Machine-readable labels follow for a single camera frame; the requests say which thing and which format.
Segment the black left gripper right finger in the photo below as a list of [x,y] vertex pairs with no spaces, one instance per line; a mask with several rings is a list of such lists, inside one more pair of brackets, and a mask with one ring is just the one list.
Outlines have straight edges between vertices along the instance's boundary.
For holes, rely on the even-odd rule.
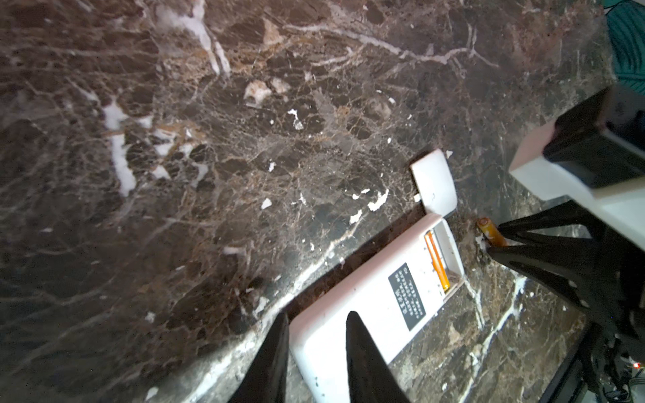
[[351,402],[409,402],[354,311],[346,320],[346,357]]

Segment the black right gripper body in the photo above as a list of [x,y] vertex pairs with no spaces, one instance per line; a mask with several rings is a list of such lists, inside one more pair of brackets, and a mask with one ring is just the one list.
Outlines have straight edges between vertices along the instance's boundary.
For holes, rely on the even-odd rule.
[[588,313],[644,361],[644,250],[612,228],[594,238],[585,273]]

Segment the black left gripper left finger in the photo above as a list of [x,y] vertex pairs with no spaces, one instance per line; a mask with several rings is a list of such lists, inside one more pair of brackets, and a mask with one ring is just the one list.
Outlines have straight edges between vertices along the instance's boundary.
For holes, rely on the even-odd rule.
[[284,402],[288,354],[289,321],[281,312],[229,402]]

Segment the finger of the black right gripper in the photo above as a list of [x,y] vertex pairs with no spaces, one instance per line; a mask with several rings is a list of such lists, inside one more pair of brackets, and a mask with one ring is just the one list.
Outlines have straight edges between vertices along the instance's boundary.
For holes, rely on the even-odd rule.
[[[586,229],[589,238],[566,237],[537,233],[538,230],[579,225]],[[502,223],[499,232],[507,239],[527,245],[556,245],[596,242],[605,234],[605,224],[575,201],[567,201],[534,215]]]
[[490,247],[496,262],[535,280],[583,312],[604,312],[607,300],[590,247],[529,246]]

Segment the orange battery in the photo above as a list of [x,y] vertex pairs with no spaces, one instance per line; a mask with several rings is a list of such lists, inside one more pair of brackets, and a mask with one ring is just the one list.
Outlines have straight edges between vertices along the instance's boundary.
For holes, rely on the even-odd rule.
[[433,269],[438,275],[439,282],[444,292],[448,292],[451,288],[447,272],[443,266],[443,262],[440,259],[438,253],[438,245],[434,241],[434,236],[432,231],[428,231],[424,235],[424,240],[428,248],[428,253],[431,255],[431,260],[433,264]]
[[508,245],[505,237],[497,229],[490,218],[479,218],[476,221],[478,229],[483,233],[489,244],[493,247],[506,247]]

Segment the white remote control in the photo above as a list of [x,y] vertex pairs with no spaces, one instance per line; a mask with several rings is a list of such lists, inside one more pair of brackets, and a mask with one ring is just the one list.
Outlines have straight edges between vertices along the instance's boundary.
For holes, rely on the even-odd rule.
[[[451,288],[444,292],[424,240],[432,231]],[[290,351],[317,402],[348,402],[345,329],[358,312],[383,359],[391,363],[463,283],[460,252],[447,221],[428,214],[290,324]]]

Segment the white battery cover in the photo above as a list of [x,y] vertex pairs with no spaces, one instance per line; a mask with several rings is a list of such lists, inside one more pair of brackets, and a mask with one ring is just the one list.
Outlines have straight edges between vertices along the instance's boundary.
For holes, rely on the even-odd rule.
[[457,208],[455,182],[441,149],[415,161],[410,169],[426,213],[446,217]]

